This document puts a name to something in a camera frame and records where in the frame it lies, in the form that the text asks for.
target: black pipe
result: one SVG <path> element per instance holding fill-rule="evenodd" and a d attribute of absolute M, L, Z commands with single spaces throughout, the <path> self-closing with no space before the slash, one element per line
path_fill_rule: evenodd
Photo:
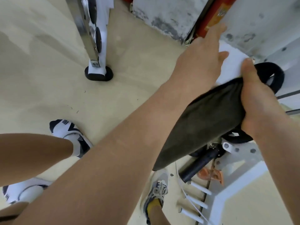
<path fill-rule="evenodd" d="M 184 183 L 187 183 L 191 178 L 197 174 L 202 168 L 206 166 L 212 159 L 217 158 L 219 154 L 219 149 L 217 147 L 209 148 L 206 150 L 205 154 L 200 158 L 196 159 L 191 165 L 189 165 L 185 170 L 179 173 L 179 177 Z"/>

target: white cable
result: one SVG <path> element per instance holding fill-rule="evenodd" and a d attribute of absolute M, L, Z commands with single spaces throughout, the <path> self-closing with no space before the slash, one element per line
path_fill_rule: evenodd
<path fill-rule="evenodd" d="M 186 192 L 184 191 L 183 189 L 183 185 L 182 185 L 182 180 L 181 178 L 179 177 L 179 174 L 178 174 L 178 168 L 177 168 L 177 163 L 175 162 L 175 168 L 176 168 L 176 173 L 177 173 L 177 182 L 178 182 L 178 185 L 180 186 L 181 190 L 183 191 L 185 197 L 189 200 L 189 202 L 194 206 L 194 208 L 197 210 L 197 212 L 205 219 L 205 221 L 208 223 L 208 225 L 214 225 L 212 223 L 210 223 L 208 221 L 208 219 L 206 219 L 204 217 L 204 215 L 202 214 L 202 212 L 200 212 L 200 210 L 197 208 L 197 206 L 194 205 L 194 203 L 190 200 L 190 198 L 188 197 L 188 195 L 186 194 Z"/>

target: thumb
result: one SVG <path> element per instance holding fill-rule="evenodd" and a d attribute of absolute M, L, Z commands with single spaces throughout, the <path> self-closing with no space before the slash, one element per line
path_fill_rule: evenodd
<path fill-rule="evenodd" d="M 218 60 L 219 60 L 219 65 L 220 67 L 223 65 L 223 61 L 229 56 L 229 52 L 228 51 L 222 51 L 219 52 L 218 55 Z"/>
<path fill-rule="evenodd" d="M 251 58 L 246 58 L 241 67 L 241 74 L 243 77 L 244 82 L 255 82 L 259 81 L 260 79 L 257 75 L 256 68 L 254 67 L 253 61 Z"/>

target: fingers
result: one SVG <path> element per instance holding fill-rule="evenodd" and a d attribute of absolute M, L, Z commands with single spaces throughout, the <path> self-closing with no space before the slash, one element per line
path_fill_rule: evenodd
<path fill-rule="evenodd" d="M 229 56 L 229 52 L 228 51 L 222 51 L 219 52 L 218 55 L 218 60 L 219 60 L 219 65 L 220 67 L 223 65 L 223 61 Z"/>
<path fill-rule="evenodd" d="M 208 30 L 204 40 L 208 43 L 215 43 L 217 41 L 219 45 L 221 34 L 226 31 L 226 29 L 227 26 L 224 23 L 218 23 Z"/>
<path fill-rule="evenodd" d="M 241 74 L 243 77 L 244 82 L 253 82 L 253 81 L 259 81 L 260 79 L 257 75 L 256 68 L 254 67 L 253 61 L 251 58 L 246 58 L 241 67 Z"/>

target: white sneaker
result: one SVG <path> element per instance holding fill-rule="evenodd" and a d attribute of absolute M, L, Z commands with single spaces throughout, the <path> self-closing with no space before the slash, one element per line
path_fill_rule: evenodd
<path fill-rule="evenodd" d="M 148 225 L 151 225 L 147 212 L 148 204 L 154 199 L 158 199 L 161 207 L 163 207 L 164 196 L 168 193 L 168 180 L 169 173 L 166 168 L 153 173 L 151 178 L 150 192 L 141 203 L 141 210 L 147 218 Z"/>

